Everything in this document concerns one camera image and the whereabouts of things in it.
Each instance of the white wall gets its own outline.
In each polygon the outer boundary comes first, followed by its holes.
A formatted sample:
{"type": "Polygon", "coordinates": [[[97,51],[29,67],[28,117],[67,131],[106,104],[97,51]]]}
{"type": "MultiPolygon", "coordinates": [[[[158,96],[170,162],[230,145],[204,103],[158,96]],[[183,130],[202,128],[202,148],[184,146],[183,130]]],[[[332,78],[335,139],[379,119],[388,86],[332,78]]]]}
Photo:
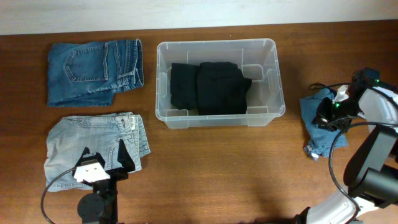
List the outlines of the white wall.
{"type": "Polygon", "coordinates": [[[398,0],[0,0],[0,34],[398,19],[398,0]]]}

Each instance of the blue denim cloth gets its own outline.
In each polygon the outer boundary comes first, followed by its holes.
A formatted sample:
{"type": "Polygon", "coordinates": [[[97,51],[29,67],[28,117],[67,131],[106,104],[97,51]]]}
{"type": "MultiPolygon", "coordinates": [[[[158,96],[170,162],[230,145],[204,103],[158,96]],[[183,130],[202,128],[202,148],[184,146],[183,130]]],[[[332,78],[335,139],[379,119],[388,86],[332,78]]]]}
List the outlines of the blue denim cloth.
{"type": "Polygon", "coordinates": [[[49,106],[108,106],[113,95],[144,85],[140,40],[53,44],[49,106]]]}
{"type": "MultiPolygon", "coordinates": [[[[308,96],[300,99],[301,115],[311,136],[308,146],[304,147],[304,151],[315,161],[320,156],[329,157],[330,146],[340,130],[327,131],[318,128],[317,124],[313,123],[317,115],[317,108],[325,97],[334,99],[335,95],[329,89],[322,89],[314,96],[308,96]]],[[[336,142],[336,147],[347,146],[347,140],[344,135],[336,142]]]]}
{"type": "MultiPolygon", "coordinates": [[[[123,139],[136,165],[135,171],[141,170],[140,157],[150,153],[141,116],[119,113],[62,118],[47,138],[48,158],[44,163],[46,185],[65,170],[74,167],[85,147],[88,147],[91,153],[99,152],[102,155],[105,170],[121,167],[118,162],[120,139],[123,139]]],[[[72,173],[69,173],[54,182],[49,191],[73,188],[91,189],[88,185],[78,183],[72,173]]]]}

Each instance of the clear plastic container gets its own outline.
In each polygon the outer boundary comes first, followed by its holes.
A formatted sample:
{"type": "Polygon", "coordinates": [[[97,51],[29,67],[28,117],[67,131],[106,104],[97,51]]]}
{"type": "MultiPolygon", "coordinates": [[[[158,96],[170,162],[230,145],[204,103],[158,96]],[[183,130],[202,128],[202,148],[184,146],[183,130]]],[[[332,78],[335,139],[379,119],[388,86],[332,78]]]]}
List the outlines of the clear plastic container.
{"type": "Polygon", "coordinates": [[[163,42],[157,46],[156,117],[169,127],[265,126],[285,113],[276,44],[271,39],[163,42]],[[252,80],[246,114],[200,116],[171,101],[172,63],[233,62],[252,80]]]}

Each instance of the black cloth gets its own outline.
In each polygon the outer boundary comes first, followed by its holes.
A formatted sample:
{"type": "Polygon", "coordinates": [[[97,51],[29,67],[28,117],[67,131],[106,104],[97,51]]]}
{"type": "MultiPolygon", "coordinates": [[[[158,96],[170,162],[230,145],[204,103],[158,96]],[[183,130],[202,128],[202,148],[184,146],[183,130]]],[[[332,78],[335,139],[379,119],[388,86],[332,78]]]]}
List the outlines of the black cloth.
{"type": "Polygon", "coordinates": [[[199,66],[184,63],[172,63],[170,92],[171,103],[182,109],[195,109],[197,107],[196,75],[199,66]]]}
{"type": "Polygon", "coordinates": [[[251,79],[231,62],[200,66],[172,63],[171,103],[178,109],[198,109],[199,115],[244,114],[251,79]]]}
{"type": "Polygon", "coordinates": [[[197,75],[199,115],[244,114],[251,79],[231,62],[204,62],[197,75]]]}

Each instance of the brown wooden surface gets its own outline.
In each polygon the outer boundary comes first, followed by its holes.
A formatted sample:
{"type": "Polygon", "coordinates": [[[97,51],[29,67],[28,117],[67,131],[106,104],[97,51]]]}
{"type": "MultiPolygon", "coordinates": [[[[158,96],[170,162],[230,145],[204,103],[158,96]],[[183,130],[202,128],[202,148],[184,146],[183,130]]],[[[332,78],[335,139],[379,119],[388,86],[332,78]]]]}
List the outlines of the brown wooden surface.
{"type": "MultiPolygon", "coordinates": [[[[0,222],[45,223],[40,195],[48,131],[73,114],[132,111],[144,119],[152,153],[143,169],[118,184],[119,220],[125,223],[238,223],[291,218],[315,206],[336,187],[326,159],[303,152],[309,140],[299,98],[313,82],[347,82],[363,67],[398,83],[398,21],[286,24],[205,29],[130,30],[0,36],[0,222]],[[163,41],[268,37],[277,44],[287,111],[263,128],[170,130],[155,117],[156,47],[163,41]],[[51,43],[140,38],[145,85],[117,94],[112,106],[49,108],[47,54],[51,43]]],[[[348,159],[368,135],[350,131],[337,150],[342,181],[348,159]]],[[[56,223],[80,223],[76,206],[89,191],[49,193],[45,207],[56,223]]],[[[396,223],[391,206],[360,217],[396,223]]]]}

